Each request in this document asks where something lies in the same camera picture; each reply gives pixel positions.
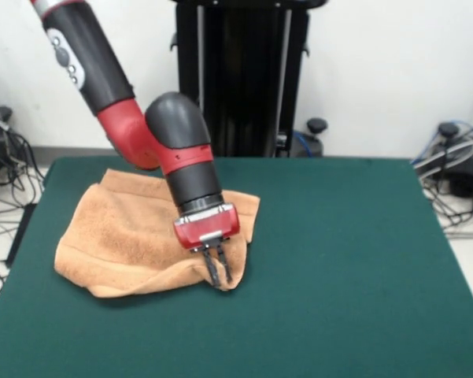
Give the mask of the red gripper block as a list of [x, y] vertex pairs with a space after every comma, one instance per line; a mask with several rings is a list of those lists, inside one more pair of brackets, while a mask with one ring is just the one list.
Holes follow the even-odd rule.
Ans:
[[216, 243], [217, 259], [224, 267], [226, 281], [232, 282], [231, 267], [224, 252], [225, 239], [240, 231], [238, 213], [232, 203], [224, 203], [191, 215], [185, 215], [173, 222], [174, 232], [179, 243], [188, 250], [202, 248], [202, 255], [208, 269], [210, 280], [215, 288], [220, 287], [217, 268], [209, 253], [209, 246]]

